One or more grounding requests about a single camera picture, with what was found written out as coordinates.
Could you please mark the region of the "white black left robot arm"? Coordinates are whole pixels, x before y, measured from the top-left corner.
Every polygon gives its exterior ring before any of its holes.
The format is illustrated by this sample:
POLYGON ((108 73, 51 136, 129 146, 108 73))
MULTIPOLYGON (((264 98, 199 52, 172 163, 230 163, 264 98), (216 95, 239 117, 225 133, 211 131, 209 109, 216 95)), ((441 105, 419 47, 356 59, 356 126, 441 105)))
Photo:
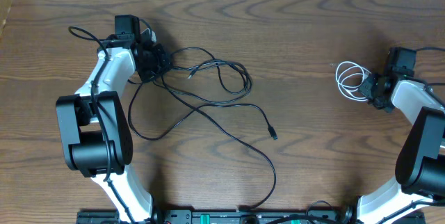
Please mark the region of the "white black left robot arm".
POLYGON ((151 28, 134 15, 115 16, 115 32, 99 39, 71 26, 72 35, 96 42, 97 64, 73 95, 56 101, 65 163, 98 184, 115 210, 83 210, 78 223, 164 223, 165 217, 147 192, 131 161, 133 141, 121 97, 128 80, 138 74, 149 83, 172 68, 170 56, 151 28))

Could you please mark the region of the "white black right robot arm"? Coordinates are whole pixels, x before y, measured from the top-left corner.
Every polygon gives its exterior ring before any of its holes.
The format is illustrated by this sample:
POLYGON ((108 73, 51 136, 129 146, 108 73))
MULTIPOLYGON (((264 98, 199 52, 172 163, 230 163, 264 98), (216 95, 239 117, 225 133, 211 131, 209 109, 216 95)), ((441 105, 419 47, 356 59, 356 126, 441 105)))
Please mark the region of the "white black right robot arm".
POLYGON ((414 76, 417 52, 392 47, 382 73, 358 91, 377 109, 398 109, 412 128, 398 155, 395 175, 357 202, 357 223, 395 223, 423 207, 444 206, 444 102, 430 83, 414 76))

